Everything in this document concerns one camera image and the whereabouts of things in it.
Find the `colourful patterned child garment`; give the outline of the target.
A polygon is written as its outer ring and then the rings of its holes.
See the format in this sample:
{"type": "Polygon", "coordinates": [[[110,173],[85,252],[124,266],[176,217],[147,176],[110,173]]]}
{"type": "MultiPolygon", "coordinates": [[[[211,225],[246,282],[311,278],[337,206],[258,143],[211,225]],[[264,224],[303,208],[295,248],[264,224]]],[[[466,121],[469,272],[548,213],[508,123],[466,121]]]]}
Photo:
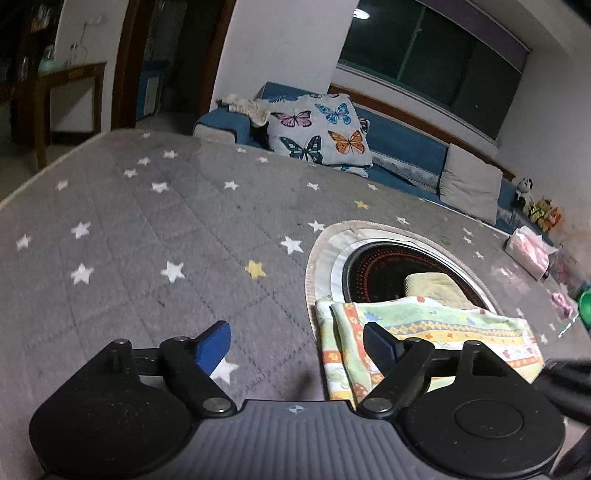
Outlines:
{"type": "Polygon", "coordinates": [[[481,307],[459,309],[422,295],[377,303],[335,302],[320,298],[315,317],[329,399],[358,405],[383,379],[363,346],[363,328],[376,322],[401,340],[417,337],[438,349],[459,350],[468,340],[483,342],[533,382],[544,359],[528,322],[481,307]]]}

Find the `blue sofa bench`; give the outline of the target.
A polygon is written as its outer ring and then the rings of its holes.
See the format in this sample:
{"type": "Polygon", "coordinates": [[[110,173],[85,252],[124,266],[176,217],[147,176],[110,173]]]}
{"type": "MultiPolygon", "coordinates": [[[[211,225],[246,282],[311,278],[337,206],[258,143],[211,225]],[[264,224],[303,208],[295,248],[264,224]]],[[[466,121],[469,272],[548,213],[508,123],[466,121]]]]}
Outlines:
{"type": "Polygon", "coordinates": [[[515,185],[461,148],[353,104],[267,82],[254,100],[222,99],[197,120],[231,142],[328,166],[428,198],[513,234],[527,225],[513,205],[515,185]]]}

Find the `clear plastic toy box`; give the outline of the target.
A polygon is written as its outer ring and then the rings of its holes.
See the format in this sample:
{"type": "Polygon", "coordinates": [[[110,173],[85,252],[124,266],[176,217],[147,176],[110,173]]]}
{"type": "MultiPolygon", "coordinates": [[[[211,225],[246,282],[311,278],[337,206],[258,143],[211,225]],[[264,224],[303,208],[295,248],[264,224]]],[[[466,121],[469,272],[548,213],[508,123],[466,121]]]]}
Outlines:
{"type": "Polygon", "coordinates": [[[590,233],[565,237],[553,256],[550,275],[572,298],[590,287],[590,233]]]}

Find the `yellow bear plush toy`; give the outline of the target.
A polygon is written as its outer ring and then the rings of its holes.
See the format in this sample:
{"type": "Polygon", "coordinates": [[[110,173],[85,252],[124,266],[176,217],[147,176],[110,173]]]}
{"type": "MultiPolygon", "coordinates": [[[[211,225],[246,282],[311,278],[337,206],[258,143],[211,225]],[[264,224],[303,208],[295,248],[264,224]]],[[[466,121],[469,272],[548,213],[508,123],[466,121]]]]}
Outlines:
{"type": "Polygon", "coordinates": [[[528,211],[529,221],[540,228],[542,231],[545,230],[547,214],[550,212],[552,207],[552,201],[542,197],[540,200],[533,202],[528,211]]]}

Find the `panda plush toy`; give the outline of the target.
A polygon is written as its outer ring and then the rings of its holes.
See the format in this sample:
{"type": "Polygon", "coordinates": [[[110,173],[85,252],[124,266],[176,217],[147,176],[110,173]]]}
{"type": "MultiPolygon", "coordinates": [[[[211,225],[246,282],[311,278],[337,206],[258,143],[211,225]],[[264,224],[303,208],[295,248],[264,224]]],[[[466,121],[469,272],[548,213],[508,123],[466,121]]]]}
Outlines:
{"type": "Polygon", "coordinates": [[[523,178],[516,186],[514,199],[512,205],[515,209],[524,211],[528,205],[533,202],[532,190],[533,180],[531,178],[523,178]]]}

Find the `pink hair scrunchie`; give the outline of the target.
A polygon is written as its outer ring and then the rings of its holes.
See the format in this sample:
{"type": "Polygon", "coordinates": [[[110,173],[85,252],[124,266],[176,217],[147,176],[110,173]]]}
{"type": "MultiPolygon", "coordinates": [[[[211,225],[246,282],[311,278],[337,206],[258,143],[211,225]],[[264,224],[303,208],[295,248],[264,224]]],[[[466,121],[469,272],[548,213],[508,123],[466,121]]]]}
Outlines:
{"type": "Polygon", "coordinates": [[[557,291],[551,294],[551,299],[553,306],[562,319],[572,319],[577,315],[577,303],[568,295],[564,295],[562,292],[557,291]]]}

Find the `built-in induction cooker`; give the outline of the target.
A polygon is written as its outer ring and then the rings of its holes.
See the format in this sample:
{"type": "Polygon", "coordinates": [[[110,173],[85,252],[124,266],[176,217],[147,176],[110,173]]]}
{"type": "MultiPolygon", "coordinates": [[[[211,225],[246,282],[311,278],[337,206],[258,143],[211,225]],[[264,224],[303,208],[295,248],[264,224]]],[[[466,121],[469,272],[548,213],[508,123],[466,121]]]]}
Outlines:
{"type": "Polygon", "coordinates": [[[474,305],[501,307],[484,282],[445,249],[420,240],[367,239],[340,251],[331,271],[335,301],[372,303],[401,299],[412,274],[445,273],[474,305]]]}

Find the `grey cushion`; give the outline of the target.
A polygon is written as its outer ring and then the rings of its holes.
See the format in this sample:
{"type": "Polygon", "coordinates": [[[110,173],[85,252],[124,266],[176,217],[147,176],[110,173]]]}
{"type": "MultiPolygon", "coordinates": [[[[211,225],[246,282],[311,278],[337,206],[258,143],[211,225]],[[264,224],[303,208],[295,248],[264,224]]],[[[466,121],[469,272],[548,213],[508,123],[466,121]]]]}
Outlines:
{"type": "Polygon", "coordinates": [[[472,153],[451,144],[439,181],[440,200],[494,225],[503,174],[472,153]]]}

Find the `dark window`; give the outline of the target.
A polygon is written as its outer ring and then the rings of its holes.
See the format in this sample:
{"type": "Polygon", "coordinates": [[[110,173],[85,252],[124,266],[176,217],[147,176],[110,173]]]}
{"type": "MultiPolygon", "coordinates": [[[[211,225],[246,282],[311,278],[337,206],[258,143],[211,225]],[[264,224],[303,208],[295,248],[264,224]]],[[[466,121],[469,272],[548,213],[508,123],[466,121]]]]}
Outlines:
{"type": "Polygon", "coordinates": [[[469,1],[362,1],[339,63],[402,87],[494,139],[528,55],[469,1]]]}

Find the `pink tissue pack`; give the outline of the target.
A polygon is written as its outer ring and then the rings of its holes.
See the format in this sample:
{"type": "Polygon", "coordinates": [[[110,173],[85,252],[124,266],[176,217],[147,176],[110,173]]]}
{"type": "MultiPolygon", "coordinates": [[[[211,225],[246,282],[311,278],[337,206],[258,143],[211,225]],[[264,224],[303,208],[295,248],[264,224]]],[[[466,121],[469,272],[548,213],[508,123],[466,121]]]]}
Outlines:
{"type": "Polygon", "coordinates": [[[541,235],[528,226],[517,228],[505,245],[505,252],[521,265],[536,281],[548,271],[550,256],[558,249],[548,245],[541,235]]]}

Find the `beige crumpled cloth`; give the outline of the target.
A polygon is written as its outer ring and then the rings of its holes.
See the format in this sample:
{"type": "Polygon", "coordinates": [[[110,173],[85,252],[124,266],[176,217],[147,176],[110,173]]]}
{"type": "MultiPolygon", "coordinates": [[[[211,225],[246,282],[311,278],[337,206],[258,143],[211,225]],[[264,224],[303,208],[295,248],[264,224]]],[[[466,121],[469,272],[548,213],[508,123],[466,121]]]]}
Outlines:
{"type": "Polygon", "coordinates": [[[230,113],[238,113],[249,118],[254,127],[263,127],[270,119],[270,109],[266,102],[249,100],[232,93],[216,100],[219,106],[228,108],[230,113]]]}

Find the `butterfly print pillow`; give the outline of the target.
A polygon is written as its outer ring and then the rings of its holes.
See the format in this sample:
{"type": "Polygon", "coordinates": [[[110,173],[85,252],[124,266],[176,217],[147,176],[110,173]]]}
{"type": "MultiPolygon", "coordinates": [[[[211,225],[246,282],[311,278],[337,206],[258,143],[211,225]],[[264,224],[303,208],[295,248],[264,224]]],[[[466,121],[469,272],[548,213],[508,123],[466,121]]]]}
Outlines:
{"type": "Polygon", "coordinates": [[[280,95],[270,109],[270,150],[290,158],[331,167],[373,165],[365,127],[345,94],[280,95]]]}

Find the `green plastic bowl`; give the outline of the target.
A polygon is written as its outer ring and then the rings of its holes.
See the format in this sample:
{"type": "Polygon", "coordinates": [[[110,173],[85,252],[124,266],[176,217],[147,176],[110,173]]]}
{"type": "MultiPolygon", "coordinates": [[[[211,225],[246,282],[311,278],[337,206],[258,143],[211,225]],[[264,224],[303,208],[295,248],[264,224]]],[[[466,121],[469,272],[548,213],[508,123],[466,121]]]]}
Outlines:
{"type": "Polygon", "coordinates": [[[588,332],[591,332],[591,290],[583,291],[578,297],[579,316],[588,332]]]}

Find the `grey star tablecloth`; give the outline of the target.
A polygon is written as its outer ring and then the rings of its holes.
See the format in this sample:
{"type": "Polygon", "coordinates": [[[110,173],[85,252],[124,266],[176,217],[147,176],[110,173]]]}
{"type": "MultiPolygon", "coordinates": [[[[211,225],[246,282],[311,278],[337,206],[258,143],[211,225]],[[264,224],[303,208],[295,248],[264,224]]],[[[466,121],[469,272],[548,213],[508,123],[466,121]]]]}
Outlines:
{"type": "Polygon", "coordinates": [[[504,236],[373,181],[254,148],[162,132],[100,135],[1,206],[1,475],[35,479],[36,408],[116,338],[154,347],[228,321],[225,390],[322,400],[304,300],[312,246],[363,220],[420,234],[524,316],[547,359],[584,359],[590,339],[558,318],[549,283],[504,252],[504,236]]]}

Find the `orange fox plush toy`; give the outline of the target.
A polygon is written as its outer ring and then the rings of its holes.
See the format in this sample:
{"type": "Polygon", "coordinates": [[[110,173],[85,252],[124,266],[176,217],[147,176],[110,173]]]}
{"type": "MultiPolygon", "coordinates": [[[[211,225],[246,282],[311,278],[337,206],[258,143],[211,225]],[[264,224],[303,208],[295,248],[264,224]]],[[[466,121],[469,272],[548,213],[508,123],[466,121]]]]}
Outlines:
{"type": "Polygon", "coordinates": [[[550,232],[562,220],[563,213],[559,207],[551,208],[543,218],[542,230],[546,233],[550,232]]]}

